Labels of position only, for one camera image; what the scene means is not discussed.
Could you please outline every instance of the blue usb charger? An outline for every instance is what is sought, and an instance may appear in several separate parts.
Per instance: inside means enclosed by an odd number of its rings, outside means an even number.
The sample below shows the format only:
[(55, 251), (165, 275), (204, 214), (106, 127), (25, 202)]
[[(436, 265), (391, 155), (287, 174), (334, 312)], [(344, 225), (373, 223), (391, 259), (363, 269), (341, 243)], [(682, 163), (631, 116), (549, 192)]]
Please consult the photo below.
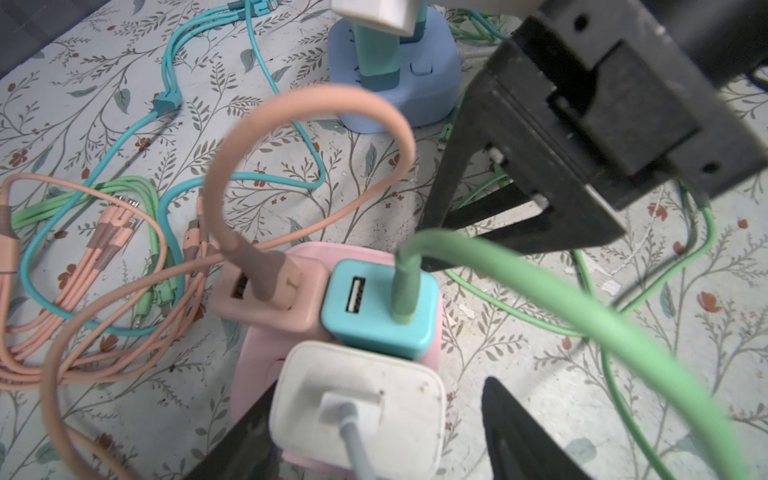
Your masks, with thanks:
[(419, 303), (407, 325), (392, 318), (395, 267), (342, 260), (328, 282), (320, 310), (323, 326), (347, 346), (415, 360), (435, 339), (440, 300), (437, 279), (422, 272)]

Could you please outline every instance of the white charging cable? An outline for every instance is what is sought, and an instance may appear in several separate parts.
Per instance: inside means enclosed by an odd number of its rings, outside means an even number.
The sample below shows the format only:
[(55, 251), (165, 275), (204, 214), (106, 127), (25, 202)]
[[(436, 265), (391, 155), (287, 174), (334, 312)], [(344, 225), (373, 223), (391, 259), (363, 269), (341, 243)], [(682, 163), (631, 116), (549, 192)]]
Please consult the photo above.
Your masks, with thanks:
[(339, 433), (344, 440), (346, 454), (357, 480), (376, 480), (371, 461), (368, 460), (366, 446), (362, 443), (358, 420), (357, 407), (354, 403), (345, 403), (339, 407)]

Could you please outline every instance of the floral tablecloth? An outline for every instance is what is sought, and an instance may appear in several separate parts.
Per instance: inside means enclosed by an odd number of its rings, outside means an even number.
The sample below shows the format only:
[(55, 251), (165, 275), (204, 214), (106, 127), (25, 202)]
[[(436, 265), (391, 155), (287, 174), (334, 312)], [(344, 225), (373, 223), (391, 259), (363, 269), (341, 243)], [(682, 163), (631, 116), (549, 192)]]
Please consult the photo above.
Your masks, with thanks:
[[(218, 5), (114, 0), (0, 80), (0, 174), (26, 171), (76, 181), (86, 178), (162, 90), (160, 61), (173, 31)], [(272, 15), (255, 19), (263, 56), (280, 88), (328, 81), (326, 38), (336, 20), (326, 0), (282, 2)], [(181, 113), (137, 132), (101, 178), (140, 175), (163, 193), (180, 180), (204, 174), (227, 129), (272, 95), (248, 48), (242, 22), (190, 41), (176, 61), (185, 100)], [(464, 65), (467, 81), (480, 65), (473, 62)], [(723, 97), (756, 134), (768, 139), (768, 94), (737, 81)], [(265, 240), (313, 223), (389, 174), (399, 159), (386, 135), (354, 134), (333, 118), (315, 119), (307, 126), (329, 171), (327, 183), (311, 194), (272, 184), (234, 184), (226, 210), (238, 230)], [(433, 182), (440, 129), (434, 125), (415, 131), (419, 162), (407, 181), (311, 240), (393, 251), (413, 232)], [(487, 174), (487, 166), (487, 160), (478, 158), (461, 194)], [(310, 180), (316, 172), (289, 126), (264, 139), (242, 168)], [(55, 193), (44, 185), (27, 184), (13, 192), (12, 202), (28, 205)], [(194, 198), (194, 193), (181, 197), (171, 208), (171, 224), (179, 235), (194, 218)], [(768, 287), (768, 220), (761, 213), (765, 199), (761, 177), (755, 177), (715, 201), (719, 230), (712, 253), (671, 280), (631, 318), (711, 389), (733, 420), (756, 478), (768, 478), (768, 303), (763, 298)], [(58, 226), (38, 255), (33, 280), (48, 298), (56, 295), (79, 258), (97, 210), (91, 208)], [(692, 228), (703, 233), (701, 221), (686, 220), (671, 185), (621, 216), (626, 237), (587, 252), (605, 302), (683, 255)], [(28, 228), (19, 232), (23, 239), (32, 233)], [(85, 301), (139, 277), (148, 251), (147, 236), (137, 235)], [(575, 281), (567, 254), (535, 256), (531, 261)], [(511, 305), (546, 317), (499, 285), (468, 271), (462, 275)], [(491, 476), (479, 415), (487, 376), (497, 376), (590, 475), (655, 477), (613, 409), (596, 345), (512, 319), (442, 274), (438, 278), (446, 300), (441, 375), (449, 391), (439, 478)], [(29, 321), (39, 311), (26, 297), (16, 287), (13, 323)], [(141, 378), (71, 387), (61, 394), (67, 421), (121, 455), (142, 478), (182, 478), (231, 426), (229, 391), (244, 330), (200, 313), (189, 334)], [(125, 339), (104, 336), (96, 348), (108, 351), (126, 344)], [(27, 364), (40, 361), (37, 356)], [(701, 445), (667, 402), (619, 366), (617, 374), (636, 420), (678, 478), (713, 478)], [(3, 392), (0, 399), (0, 478), (69, 478), (46, 438), (37, 394)], [(283, 465), (281, 476), (326, 478), (291, 465)]]

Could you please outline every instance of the white power adapter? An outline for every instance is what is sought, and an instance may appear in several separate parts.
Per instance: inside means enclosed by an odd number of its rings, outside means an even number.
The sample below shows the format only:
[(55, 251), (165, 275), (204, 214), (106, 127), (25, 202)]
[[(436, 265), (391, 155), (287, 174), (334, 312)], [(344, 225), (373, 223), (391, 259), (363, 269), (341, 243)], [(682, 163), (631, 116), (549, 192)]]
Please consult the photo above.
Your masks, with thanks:
[(445, 387), (437, 373), (323, 342), (291, 350), (270, 411), (280, 448), (353, 468), (361, 479), (431, 478), (444, 431)]

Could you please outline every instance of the charger plug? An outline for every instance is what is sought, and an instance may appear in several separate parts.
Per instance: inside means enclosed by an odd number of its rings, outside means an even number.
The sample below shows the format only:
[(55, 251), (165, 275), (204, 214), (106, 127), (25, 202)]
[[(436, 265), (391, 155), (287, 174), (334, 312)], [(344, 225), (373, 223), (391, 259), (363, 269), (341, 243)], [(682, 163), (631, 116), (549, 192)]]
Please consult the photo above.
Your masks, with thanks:
[(330, 339), (319, 321), (320, 307), (328, 284), (329, 272), (318, 260), (289, 255), (301, 272), (293, 304), (287, 310), (257, 299), (250, 279), (236, 265), (226, 262), (214, 291), (210, 308), (222, 318), (262, 326), (307, 339)]
[(379, 429), (381, 420), (381, 397), (354, 390), (329, 390), (320, 399), (320, 421), (337, 424), (343, 420), (340, 414), (344, 405), (355, 407), (357, 426), (362, 436), (370, 436)]
[[(356, 412), (343, 411), (350, 406)], [(341, 431), (347, 422), (357, 439)], [(361, 455), (348, 450), (357, 445), (372, 473), (359, 478), (423, 480), (438, 468), (444, 435), (445, 387), (428, 367), (312, 341), (286, 357), (270, 410), (270, 437), (285, 453), (360, 475)]]
[(404, 359), (423, 357), (435, 339), (440, 286), (421, 272), (418, 304), (410, 323), (392, 314), (395, 267), (360, 260), (342, 260), (328, 283), (320, 319), (342, 343)]

